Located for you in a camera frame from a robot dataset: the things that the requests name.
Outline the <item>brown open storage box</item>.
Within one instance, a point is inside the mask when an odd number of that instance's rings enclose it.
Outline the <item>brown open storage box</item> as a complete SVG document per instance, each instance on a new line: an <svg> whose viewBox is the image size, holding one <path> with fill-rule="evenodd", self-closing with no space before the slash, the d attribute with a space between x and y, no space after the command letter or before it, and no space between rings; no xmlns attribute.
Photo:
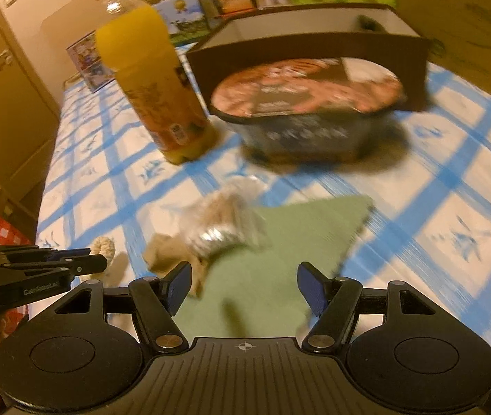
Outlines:
<svg viewBox="0 0 491 415"><path fill-rule="evenodd" d="M386 34L356 30L356 18L380 22ZM426 108L430 41L397 11L381 4L315 4L250 12L224 21L187 53L206 101L225 77L247 67L287 59L354 57L391 70L403 84L399 108Z"/></svg>

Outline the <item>stacked orange snack boxes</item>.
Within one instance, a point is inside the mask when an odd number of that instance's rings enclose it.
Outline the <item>stacked orange snack boxes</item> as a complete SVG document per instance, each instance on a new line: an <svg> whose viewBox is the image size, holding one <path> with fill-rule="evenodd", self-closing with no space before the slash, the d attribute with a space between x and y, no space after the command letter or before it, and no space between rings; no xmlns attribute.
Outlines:
<svg viewBox="0 0 491 415"><path fill-rule="evenodd" d="M209 0L215 5L218 17L227 17L257 8L256 0Z"/></svg>

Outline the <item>white scrunchie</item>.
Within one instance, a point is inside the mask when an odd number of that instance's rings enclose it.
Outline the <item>white scrunchie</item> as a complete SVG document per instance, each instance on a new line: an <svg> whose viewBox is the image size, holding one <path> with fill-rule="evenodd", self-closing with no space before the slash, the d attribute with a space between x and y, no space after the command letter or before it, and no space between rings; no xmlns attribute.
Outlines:
<svg viewBox="0 0 491 415"><path fill-rule="evenodd" d="M104 236L95 238L90 245L92 255L101 255L107 260L107 267L103 272L91 274L91 279L101 280L104 273L108 271L115 257L116 248L112 239Z"/></svg>

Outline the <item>blue milk carton box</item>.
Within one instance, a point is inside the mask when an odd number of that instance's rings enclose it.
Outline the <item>blue milk carton box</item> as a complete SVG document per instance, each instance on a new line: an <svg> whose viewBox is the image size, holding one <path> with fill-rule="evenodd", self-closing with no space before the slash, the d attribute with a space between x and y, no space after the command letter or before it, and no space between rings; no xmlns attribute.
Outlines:
<svg viewBox="0 0 491 415"><path fill-rule="evenodd" d="M70 45L66 51L92 93L114 81L113 72L103 63L97 50L94 32Z"/></svg>

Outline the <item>green microfibre cloth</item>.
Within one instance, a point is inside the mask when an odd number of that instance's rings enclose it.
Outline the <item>green microfibre cloth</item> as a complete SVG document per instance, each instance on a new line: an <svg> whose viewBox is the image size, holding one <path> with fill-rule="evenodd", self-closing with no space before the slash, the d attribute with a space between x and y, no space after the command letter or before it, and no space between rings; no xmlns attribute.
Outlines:
<svg viewBox="0 0 491 415"><path fill-rule="evenodd" d="M188 340L198 336L294 336L308 307L297 269L308 261L331 276L368 221L368 196L342 196L260 207L260 248L236 247L208 268L202 295L189 297L175 317Z"/></svg>

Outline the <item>black instant rice bowl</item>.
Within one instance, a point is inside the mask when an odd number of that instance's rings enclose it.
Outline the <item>black instant rice bowl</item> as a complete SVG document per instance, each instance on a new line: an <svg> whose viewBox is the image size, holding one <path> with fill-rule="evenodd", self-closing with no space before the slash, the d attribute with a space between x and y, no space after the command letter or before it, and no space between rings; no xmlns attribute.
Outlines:
<svg viewBox="0 0 491 415"><path fill-rule="evenodd" d="M391 70L351 57L289 59L236 72L211 94L248 156L268 163L351 162L379 142L405 99Z"/></svg>

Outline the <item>orange juice bottle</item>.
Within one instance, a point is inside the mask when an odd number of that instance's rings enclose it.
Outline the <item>orange juice bottle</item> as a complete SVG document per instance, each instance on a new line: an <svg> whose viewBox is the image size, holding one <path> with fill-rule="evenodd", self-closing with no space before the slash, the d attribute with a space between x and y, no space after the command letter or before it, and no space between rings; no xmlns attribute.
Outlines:
<svg viewBox="0 0 491 415"><path fill-rule="evenodd" d="M98 0L108 21L95 30L102 62L166 160L203 156L217 133L205 114L159 13L142 0Z"/></svg>

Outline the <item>milk box with cow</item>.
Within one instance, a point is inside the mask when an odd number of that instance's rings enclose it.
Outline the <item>milk box with cow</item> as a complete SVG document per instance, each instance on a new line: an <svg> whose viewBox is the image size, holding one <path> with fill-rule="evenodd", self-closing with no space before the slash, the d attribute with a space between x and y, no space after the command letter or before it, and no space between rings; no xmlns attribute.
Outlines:
<svg viewBox="0 0 491 415"><path fill-rule="evenodd" d="M210 34L199 0L161 0L153 7L162 17L170 41L176 47L197 42Z"/></svg>

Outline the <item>crinkled clear plastic bag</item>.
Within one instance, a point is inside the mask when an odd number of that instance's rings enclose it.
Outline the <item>crinkled clear plastic bag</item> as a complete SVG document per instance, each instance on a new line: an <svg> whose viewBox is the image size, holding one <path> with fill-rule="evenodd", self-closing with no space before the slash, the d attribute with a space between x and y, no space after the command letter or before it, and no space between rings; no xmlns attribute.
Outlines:
<svg viewBox="0 0 491 415"><path fill-rule="evenodd" d="M202 259L235 247L264 248L268 236L256 207L266 188L256 176L230 178L184 209L179 222L182 239Z"/></svg>

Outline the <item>blue checked bed sheet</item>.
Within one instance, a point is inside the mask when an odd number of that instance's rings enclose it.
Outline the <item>blue checked bed sheet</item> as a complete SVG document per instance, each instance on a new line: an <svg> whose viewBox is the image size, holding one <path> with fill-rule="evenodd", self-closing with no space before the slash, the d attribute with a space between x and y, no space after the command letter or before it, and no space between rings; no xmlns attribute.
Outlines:
<svg viewBox="0 0 491 415"><path fill-rule="evenodd" d="M146 274L149 237L174 230L185 205L229 178L259 178L267 206L367 195L374 212L345 274L370 287L407 281L491 346L491 95L440 66L427 70L429 108L397 112L373 156L286 169L247 160L227 128L200 160L171 165L116 83L91 92L77 82L64 94L37 242L78 248L107 236L125 284Z"/></svg>

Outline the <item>beige stocking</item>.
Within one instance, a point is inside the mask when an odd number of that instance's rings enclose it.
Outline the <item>beige stocking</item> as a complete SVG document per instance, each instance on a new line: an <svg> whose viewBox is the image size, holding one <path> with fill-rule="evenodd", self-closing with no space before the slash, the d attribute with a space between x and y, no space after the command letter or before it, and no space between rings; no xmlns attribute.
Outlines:
<svg viewBox="0 0 491 415"><path fill-rule="evenodd" d="M194 298L202 295L212 256L211 246L193 243L182 234L169 236L156 233L143 252L149 271L159 277L168 275L181 262L188 262L192 267L189 294Z"/></svg>

